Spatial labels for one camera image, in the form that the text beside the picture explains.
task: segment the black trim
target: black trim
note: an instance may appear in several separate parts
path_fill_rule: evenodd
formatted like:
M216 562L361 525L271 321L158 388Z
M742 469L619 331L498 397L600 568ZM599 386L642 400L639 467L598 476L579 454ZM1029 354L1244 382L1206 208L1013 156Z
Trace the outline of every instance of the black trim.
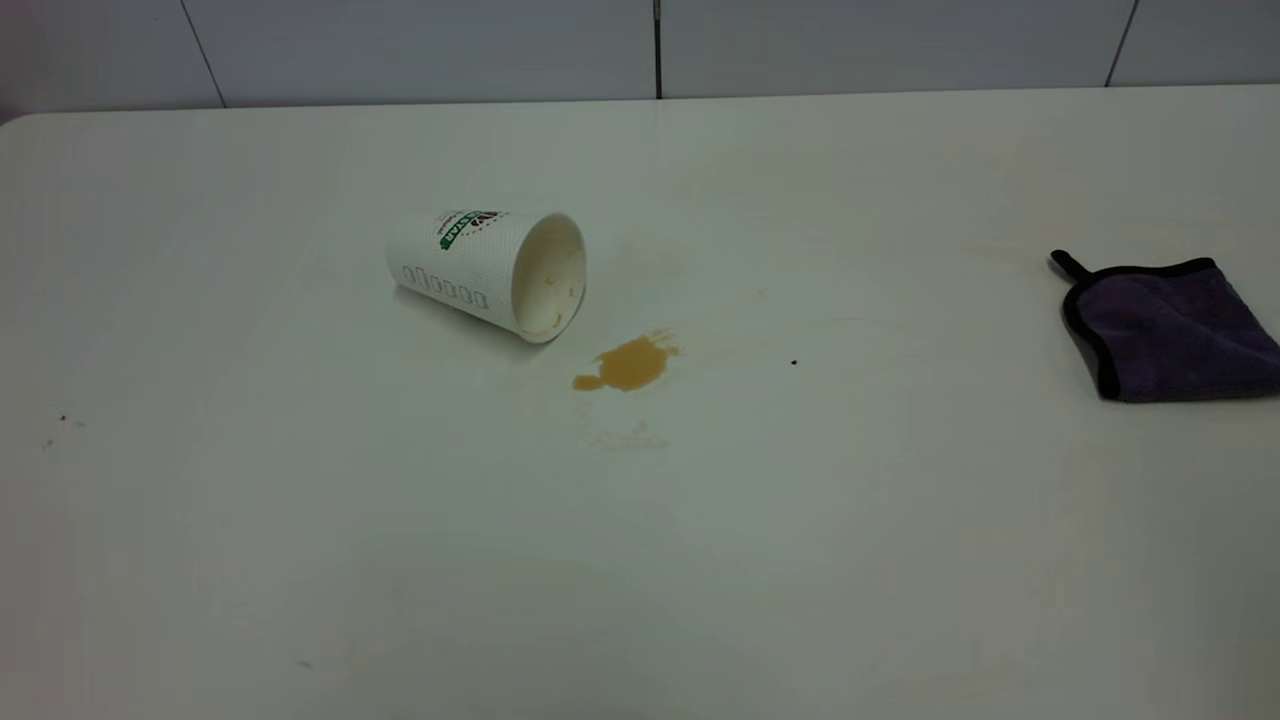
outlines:
M200 58L205 61L205 69L209 70L209 79L214 81L214 91L218 92L218 101L227 106L227 99L223 97L223 88L218 87L218 78L214 76L214 67L209 64L209 55L205 54L205 45L200 42L200 35L196 32L196 23L191 22L191 12L187 10L187 0L178 0L182 5L182 14L187 15L187 27L191 28L191 36L196 38L196 49L200 50Z
M658 86L658 100L662 100L662 17L657 12L657 5L653 14L653 74Z
M1053 260L1062 265L1062 261L1057 258L1061 252L1071 263L1075 263L1070 255L1062 252L1061 250L1053 251ZM1093 332L1080 315L1080 307L1078 305L1080 296L1085 291L1098 284L1100 282L1115 277L1115 275L1155 275L1157 278L1178 278L1181 275L1189 275L1192 273L1198 273L1201 270L1216 270L1217 263L1210 258L1197 258L1196 260L1188 260L1185 263L1179 263L1176 265L1169 265L1166 268L1140 268L1137 265L1117 265L1115 268L1107 268L1105 270L1098 270L1096 273L1088 273L1084 279L1076 282L1071 286L1071 290L1066 291L1066 297L1062 300L1062 314L1066 316L1066 324L1071 328L1071 332L1080 336L1080 340L1089 343L1093 352L1098 356L1098 395L1107 400L1117 400L1120 397L1120 375L1116 373L1115 359L1111 357L1111 350L1107 348L1107 343L1102 341L1102 336Z
M1089 277L1089 272L1084 269L1084 265L1082 265L1075 258L1071 258L1066 250L1055 250L1050 252L1048 256L1057 263L1059 268L1062 268L1064 273L1071 275L1071 279L1075 282L1080 282Z
M1124 32L1120 33L1120 45L1116 45L1116 55L1111 58L1111 69L1107 70L1107 81L1102 83L1102 87L1111 87L1111 77L1116 74L1116 65L1120 64L1120 53L1124 51L1124 41L1129 40L1129 28L1133 27L1133 17L1138 14L1139 1L1133 0L1133 8L1129 8L1129 22L1124 24Z

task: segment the paper cup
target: paper cup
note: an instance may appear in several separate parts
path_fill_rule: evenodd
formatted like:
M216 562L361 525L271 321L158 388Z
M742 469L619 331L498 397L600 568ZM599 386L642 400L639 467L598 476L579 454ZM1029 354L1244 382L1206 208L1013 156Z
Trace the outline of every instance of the paper cup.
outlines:
M453 210L413 217L387 241L396 282L529 342L547 342L577 313L586 250L563 213Z

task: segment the table surface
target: table surface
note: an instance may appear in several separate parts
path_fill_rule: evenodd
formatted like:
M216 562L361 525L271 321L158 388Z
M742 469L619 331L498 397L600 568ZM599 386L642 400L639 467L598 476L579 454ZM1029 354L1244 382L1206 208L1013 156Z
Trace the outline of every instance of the table surface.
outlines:
M0 711L1274 716L1280 404L1101 401L1046 258L1280 331L1277 187L1280 87L19 119ZM394 288L454 206L579 220L558 340Z

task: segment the microfiber towel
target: microfiber towel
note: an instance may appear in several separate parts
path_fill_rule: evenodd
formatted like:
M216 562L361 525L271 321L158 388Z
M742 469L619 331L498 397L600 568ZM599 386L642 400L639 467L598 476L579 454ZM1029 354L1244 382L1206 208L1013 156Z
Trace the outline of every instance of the microfiber towel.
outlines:
M1066 323L1098 356L1098 393L1125 402L1280 393L1280 347L1208 258L1167 268L1091 273L1062 250L1075 279Z

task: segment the cup opening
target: cup opening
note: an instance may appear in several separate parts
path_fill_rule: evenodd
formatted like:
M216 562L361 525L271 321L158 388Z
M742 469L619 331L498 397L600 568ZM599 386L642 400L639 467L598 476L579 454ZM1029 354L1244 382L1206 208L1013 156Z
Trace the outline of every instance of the cup opening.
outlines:
M581 231L568 215L547 215L529 231L516 255L511 307L521 334L532 342L558 336L577 313L585 284Z

